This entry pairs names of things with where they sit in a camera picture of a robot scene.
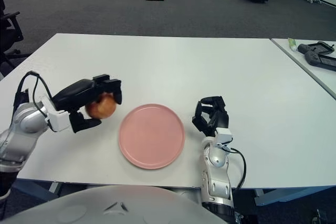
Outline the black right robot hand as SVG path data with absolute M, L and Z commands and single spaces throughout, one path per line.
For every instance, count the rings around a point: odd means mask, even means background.
M 229 116 L 223 97 L 205 97 L 198 101 L 192 123 L 205 136 L 215 137 L 218 127 L 227 129 Z

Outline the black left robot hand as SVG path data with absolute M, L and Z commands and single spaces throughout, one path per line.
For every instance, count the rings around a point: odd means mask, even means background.
M 59 91 L 52 102 L 56 111 L 69 113 L 74 133 L 96 127 L 122 104 L 121 80 L 108 74 L 81 79 Z

